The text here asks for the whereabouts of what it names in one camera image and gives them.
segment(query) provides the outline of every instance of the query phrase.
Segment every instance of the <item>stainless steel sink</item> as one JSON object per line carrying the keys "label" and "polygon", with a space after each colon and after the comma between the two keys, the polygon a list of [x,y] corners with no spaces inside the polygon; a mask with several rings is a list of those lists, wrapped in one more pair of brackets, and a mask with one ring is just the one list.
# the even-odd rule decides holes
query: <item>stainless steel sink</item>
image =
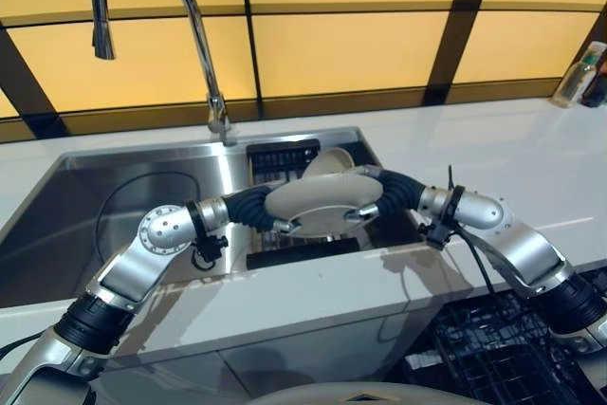
{"label": "stainless steel sink", "polygon": [[[98,239],[103,259],[131,242],[141,217],[155,206],[180,205],[188,199],[231,193],[264,180],[301,175],[314,155],[311,142],[321,148],[342,147],[356,164],[378,164],[357,128],[240,138],[231,146],[179,143],[61,156],[0,231],[0,306],[78,295],[101,265],[93,244],[100,207],[130,179],[154,173],[186,173],[197,179],[200,195],[192,180],[178,174],[148,175],[124,186],[107,201],[101,218]],[[294,166],[284,171],[281,166],[289,161]],[[164,282],[242,271],[251,264],[248,258],[261,258],[254,256],[256,252],[266,255],[276,250],[288,261],[289,249],[300,248],[302,242],[262,236],[232,224],[219,234],[228,237],[230,246],[212,270],[195,269],[191,255],[183,254],[172,264]],[[402,217],[378,219],[350,237],[357,239],[358,249],[419,241],[406,212]],[[312,243],[324,249],[335,241],[318,239]],[[292,256],[302,259],[300,253]]]}

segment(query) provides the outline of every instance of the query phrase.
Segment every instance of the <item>backsplash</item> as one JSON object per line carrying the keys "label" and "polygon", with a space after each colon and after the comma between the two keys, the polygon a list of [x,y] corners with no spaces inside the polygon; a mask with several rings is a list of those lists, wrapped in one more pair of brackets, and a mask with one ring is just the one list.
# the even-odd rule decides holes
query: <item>backsplash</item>
{"label": "backsplash", "polygon": [[[234,121],[548,96],[606,0],[197,0]],[[0,0],[0,142],[204,123],[180,0]]]}

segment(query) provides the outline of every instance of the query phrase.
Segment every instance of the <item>black flexible joint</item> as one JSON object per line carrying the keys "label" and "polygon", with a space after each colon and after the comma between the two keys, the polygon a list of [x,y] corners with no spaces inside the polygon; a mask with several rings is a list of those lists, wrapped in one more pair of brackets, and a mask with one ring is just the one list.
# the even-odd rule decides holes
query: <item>black flexible joint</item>
{"label": "black flexible joint", "polygon": [[107,355],[118,345],[132,319],[132,313],[85,293],[67,309],[54,329],[85,350]]}
{"label": "black flexible joint", "polygon": [[403,209],[417,209],[426,186],[415,179],[381,170],[377,180],[383,185],[383,194],[375,202],[380,215],[389,215]]}
{"label": "black flexible joint", "polygon": [[259,231],[272,230],[274,217],[267,213],[264,206],[266,196],[270,192],[271,189],[267,185],[262,185],[224,196],[230,221]]}
{"label": "black flexible joint", "polygon": [[538,314],[557,334],[570,334],[589,326],[607,313],[607,303],[578,274],[531,299]]}

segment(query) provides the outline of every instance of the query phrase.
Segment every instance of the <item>kitchen faucet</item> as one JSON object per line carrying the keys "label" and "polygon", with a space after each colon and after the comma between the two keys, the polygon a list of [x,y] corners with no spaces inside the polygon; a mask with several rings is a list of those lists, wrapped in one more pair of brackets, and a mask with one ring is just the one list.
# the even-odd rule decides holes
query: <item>kitchen faucet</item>
{"label": "kitchen faucet", "polygon": [[[208,126],[213,133],[225,134],[230,129],[230,120],[224,97],[217,85],[207,37],[200,19],[200,9],[196,0],[182,1],[188,12],[188,18],[190,18],[190,26],[192,26],[196,50],[198,51],[198,59],[200,60],[202,72],[205,75],[209,89],[207,94],[207,104],[209,105]],[[112,60],[114,59],[114,49],[112,48],[108,20],[107,0],[93,0],[93,46],[95,47],[95,56],[105,60]]]}

